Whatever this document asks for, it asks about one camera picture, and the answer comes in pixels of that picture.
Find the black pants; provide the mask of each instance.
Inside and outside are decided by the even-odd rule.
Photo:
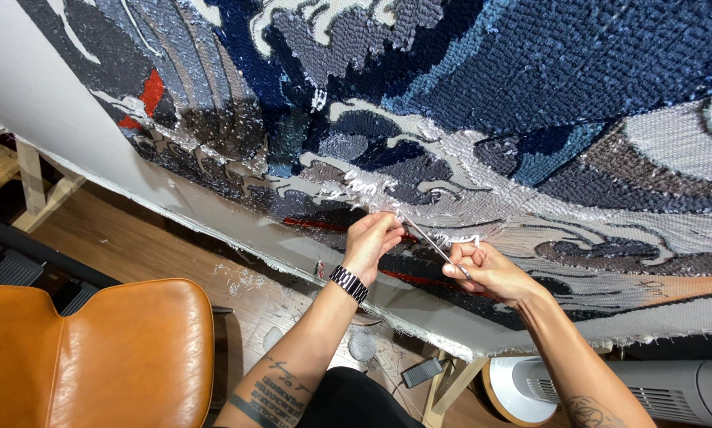
[[[333,367],[319,384],[298,428],[423,428],[379,383],[348,367]]]

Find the hand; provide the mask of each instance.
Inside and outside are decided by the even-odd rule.
[[[472,281],[459,268],[447,263],[443,265],[446,277],[455,278],[467,291],[482,291],[511,308],[520,307],[534,295],[551,296],[546,288],[488,243],[481,242],[479,248],[471,242],[454,244],[449,258],[462,265]]]
[[[377,262],[401,242],[404,233],[392,212],[377,212],[353,223],[348,228],[343,268],[368,287],[377,278]]]

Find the power adapter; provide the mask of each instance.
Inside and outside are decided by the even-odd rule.
[[[443,367],[441,366],[440,361],[438,361],[438,357],[434,356],[427,361],[423,361],[422,363],[406,369],[403,373],[401,373],[401,376],[406,383],[406,388],[413,388],[414,386],[421,384],[442,371]]]

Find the person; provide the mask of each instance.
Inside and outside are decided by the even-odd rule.
[[[368,287],[380,257],[404,233],[390,212],[363,217],[348,229],[342,267]],[[443,266],[446,276],[468,291],[485,292],[522,318],[573,426],[655,426],[546,288],[486,243],[454,244],[450,259],[473,280],[451,264]],[[356,299],[330,279],[304,316],[237,385],[214,426],[422,426],[365,374],[344,367],[327,370],[357,307]]]

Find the wooden floor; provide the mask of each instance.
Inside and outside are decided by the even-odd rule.
[[[287,331],[318,292],[318,287],[270,269],[223,242],[89,182],[31,236],[124,283],[188,278],[204,287],[212,304],[234,308],[233,314],[216,320],[213,409],[226,401],[227,391],[261,358],[266,333],[272,327]],[[362,328],[378,343],[377,355],[368,363],[356,361],[347,350],[348,338]],[[368,370],[370,378],[392,391],[401,380],[400,372],[424,360],[422,345],[414,338],[394,334],[386,323],[351,326],[331,366]],[[401,385],[395,397],[411,416],[421,420],[428,387],[429,382],[409,390]],[[487,413],[471,389],[450,407],[443,422],[444,428],[511,426]],[[568,428],[569,423],[560,411],[543,426]]]

